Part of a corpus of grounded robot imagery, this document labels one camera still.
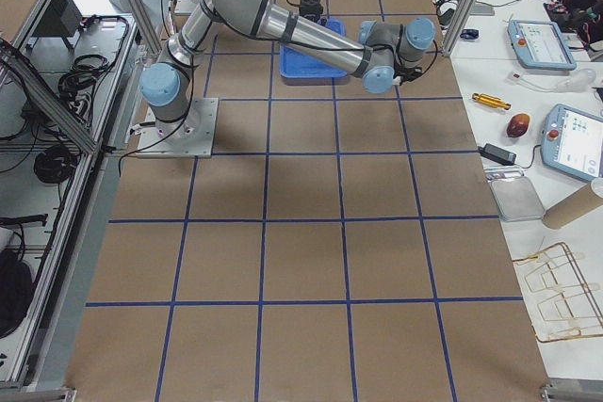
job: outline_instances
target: cardboard tube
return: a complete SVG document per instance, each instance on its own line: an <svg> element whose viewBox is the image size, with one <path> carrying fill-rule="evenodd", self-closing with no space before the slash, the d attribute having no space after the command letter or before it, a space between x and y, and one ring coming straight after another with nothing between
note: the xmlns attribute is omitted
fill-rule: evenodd
<svg viewBox="0 0 603 402"><path fill-rule="evenodd" d="M583 188L547 209L543 223L552 230L559 230L601 205L603 205L603 178L595 178Z"/></svg>

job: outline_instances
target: blue plastic tray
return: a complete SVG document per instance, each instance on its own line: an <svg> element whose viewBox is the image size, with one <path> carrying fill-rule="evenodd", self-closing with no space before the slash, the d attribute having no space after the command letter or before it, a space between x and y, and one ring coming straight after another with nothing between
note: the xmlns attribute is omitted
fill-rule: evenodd
<svg viewBox="0 0 603 402"><path fill-rule="evenodd" d="M338 19L328 19L326 27L339 35L346 35L346 26ZM308 82L307 79L338 79L347 75L345 71L285 46L281 46L280 70L285 80L302 79L304 82Z"/></svg>

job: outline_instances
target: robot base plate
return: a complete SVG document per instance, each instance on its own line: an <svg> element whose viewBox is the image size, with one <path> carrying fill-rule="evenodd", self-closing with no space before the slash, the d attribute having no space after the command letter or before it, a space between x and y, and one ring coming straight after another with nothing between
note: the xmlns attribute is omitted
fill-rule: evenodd
<svg viewBox="0 0 603 402"><path fill-rule="evenodd" d="M191 110L195 109L201 118L201 124L196 128L193 136L184 140L162 141L148 150L137 152L137 157L211 157L216 132L216 118L218 116L218 98L193 98ZM155 115L149 109L145 121L155 121ZM142 130L139 148L153 145L161 136L154 127Z"/></svg>

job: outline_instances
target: red apple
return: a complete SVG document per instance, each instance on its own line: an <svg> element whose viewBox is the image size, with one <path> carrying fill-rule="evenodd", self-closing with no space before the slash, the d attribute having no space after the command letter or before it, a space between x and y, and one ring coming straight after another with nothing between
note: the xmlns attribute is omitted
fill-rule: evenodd
<svg viewBox="0 0 603 402"><path fill-rule="evenodd" d="M507 136L521 137L528 132L528 126L530 126L530 115L527 113L518 113L509 121Z"/></svg>

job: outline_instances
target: white table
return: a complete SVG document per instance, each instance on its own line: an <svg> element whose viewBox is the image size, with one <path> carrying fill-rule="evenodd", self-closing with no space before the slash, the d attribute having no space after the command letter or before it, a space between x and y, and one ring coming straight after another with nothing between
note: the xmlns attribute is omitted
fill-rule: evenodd
<svg viewBox="0 0 603 402"><path fill-rule="evenodd" d="M510 0L480 0L490 4L503 4ZM516 163L530 163L534 145L541 142L543 123L555 104L566 104L601 115L603 103L595 97L595 91L582 93L543 93L511 84L509 72L524 74L529 80L543 87L552 87L567 75L566 72L534 72L522 68L514 54L507 36L509 19L547 21L542 6L545 0L523 0L503 8L495 8L494 16L472 16L466 28L480 30L476 41L459 40L452 52L451 60L467 115L478 144L492 143L517 154ZM578 69L591 68L597 73L596 82L603 86L603 65L590 62L585 52L573 54L579 63ZM474 92L487 93L501 98L512 105L511 110L479 105L471 100ZM509 138L506 126L516 113L528 113L531 117L528 132L520 138ZM484 159L484 166L496 165ZM526 170L543 206L548 208L584 185L555 169L545 167L536 152L532 167ZM545 227L540 220L502 222L503 232L514 259L522 258L551 245L564 241L572 251L582 256L579 266L588 282L603 285L603 210L570 223L558 231ZM518 270L518 279L530 312L537 327L539 312L533 294L526 290L524 276ZM599 306L603 306L603 291L594 292ZM579 378L603 380L603 338L578 339L556 343L539 344L543 361L551 378Z"/></svg>

